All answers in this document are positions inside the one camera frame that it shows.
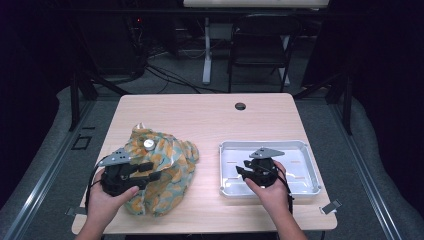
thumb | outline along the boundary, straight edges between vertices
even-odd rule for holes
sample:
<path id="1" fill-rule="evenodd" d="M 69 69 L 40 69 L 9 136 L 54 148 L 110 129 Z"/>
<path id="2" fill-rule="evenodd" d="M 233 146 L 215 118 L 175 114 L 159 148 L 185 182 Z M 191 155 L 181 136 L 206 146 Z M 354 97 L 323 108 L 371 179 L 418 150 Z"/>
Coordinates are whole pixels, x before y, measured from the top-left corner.
<path id="1" fill-rule="evenodd" d="M 128 202 L 131 198 L 133 198 L 137 194 L 138 190 L 138 186 L 134 186 L 128 189 L 127 191 L 123 192 L 121 195 L 116 196 L 116 199 L 118 200 L 119 204 L 122 205 Z"/>
<path id="2" fill-rule="evenodd" d="M 252 191 L 258 195 L 259 190 L 261 189 L 258 185 L 256 185 L 256 183 L 254 181 L 252 181 L 250 178 L 246 178 L 244 180 L 247 184 L 247 186 L 252 189 Z"/>

black chair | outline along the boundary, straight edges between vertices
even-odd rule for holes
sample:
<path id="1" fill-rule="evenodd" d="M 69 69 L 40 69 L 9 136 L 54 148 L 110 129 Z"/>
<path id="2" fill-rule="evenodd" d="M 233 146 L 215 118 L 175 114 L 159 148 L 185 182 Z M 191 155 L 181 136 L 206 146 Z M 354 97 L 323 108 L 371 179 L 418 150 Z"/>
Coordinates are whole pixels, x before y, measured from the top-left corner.
<path id="1" fill-rule="evenodd" d="M 233 66 L 273 68 L 271 74 L 277 68 L 285 68 L 280 88 L 283 92 L 293 43 L 301 30 L 300 21 L 292 16 L 253 14 L 237 19 L 231 33 L 228 92 Z M 284 37 L 288 37 L 286 46 Z"/>

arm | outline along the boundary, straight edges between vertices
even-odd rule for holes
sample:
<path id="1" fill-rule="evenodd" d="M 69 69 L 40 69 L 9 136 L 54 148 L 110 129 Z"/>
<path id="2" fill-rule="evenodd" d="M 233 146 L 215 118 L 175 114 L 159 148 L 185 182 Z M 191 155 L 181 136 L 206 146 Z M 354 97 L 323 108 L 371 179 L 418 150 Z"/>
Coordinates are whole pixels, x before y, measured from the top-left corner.
<path id="1" fill-rule="evenodd" d="M 100 170 L 95 178 L 95 184 L 91 187 L 90 202 L 88 205 L 87 220 L 84 223 L 77 239 L 100 239 L 107 225 L 113 220 L 118 209 L 129 201 L 138 192 L 138 187 L 132 187 L 119 196 L 112 197 L 103 192 L 98 182 L 104 169 Z"/>
<path id="2" fill-rule="evenodd" d="M 279 171 L 278 174 L 285 179 L 286 169 L 280 162 L 274 161 L 274 163 L 284 171 L 284 173 Z M 274 222 L 280 239 L 306 239 L 305 234 L 288 209 L 287 189 L 280 180 L 277 179 L 273 185 L 267 188 L 259 187 L 248 178 L 245 181 L 247 186 L 258 195 L 262 205 Z"/>

wooden table top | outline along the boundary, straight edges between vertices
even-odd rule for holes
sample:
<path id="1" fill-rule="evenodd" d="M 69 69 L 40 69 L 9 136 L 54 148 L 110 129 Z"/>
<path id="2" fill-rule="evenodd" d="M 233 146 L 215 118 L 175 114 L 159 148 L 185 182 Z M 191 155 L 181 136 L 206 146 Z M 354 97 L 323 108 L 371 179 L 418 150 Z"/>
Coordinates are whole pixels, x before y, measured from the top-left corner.
<path id="1" fill-rule="evenodd" d="M 244 103 L 243 111 L 235 108 Z M 195 143 L 200 159 L 183 201 L 162 217 L 134 216 L 121 207 L 106 234 L 236 233 L 275 231 L 257 198 L 234 199 L 220 194 L 219 145 L 226 140 L 285 141 L 308 138 L 293 98 L 285 93 L 127 95 L 121 98 L 98 160 L 128 141 L 140 123 L 154 131 Z M 330 203 L 311 150 L 311 161 L 321 191 L 294 201 L 294 217 L 303 230 L 330 230 L 334 213 L 319 207 Z M 72 231 L 78 233 L 85 215 L 77 215 Z"/>
<path id="2" fill-rule="evenodd" d="M 329 0 L 184 0 L 185 7 L 326 8 Z"/>

patterned cloth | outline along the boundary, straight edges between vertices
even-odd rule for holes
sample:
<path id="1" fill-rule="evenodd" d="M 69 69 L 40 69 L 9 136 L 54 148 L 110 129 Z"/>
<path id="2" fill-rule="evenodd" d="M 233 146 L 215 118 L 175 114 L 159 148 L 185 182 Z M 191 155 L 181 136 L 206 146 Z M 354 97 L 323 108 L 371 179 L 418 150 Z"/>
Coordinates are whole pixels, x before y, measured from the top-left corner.
<path id="1" fill-rule="evenodd" d="M 150 151 L 144 147 L 144 141 L 148 139 L 155 142 L 154 149 Z M 182 201 L 199 159 L 196 145 L 170 134 L 146 129 L 140 123 L 133 128 L 125 150 L 130 154 L 130 164 L 154 164 L 153 170 L 136 172 L 130 177 L 161 171 L 158 181 L 150 182 L 146 189 L 140 190 L 125 204 L 131 213 L 140 215 L 149 211 L 154 216 L 163 216 Z"/>

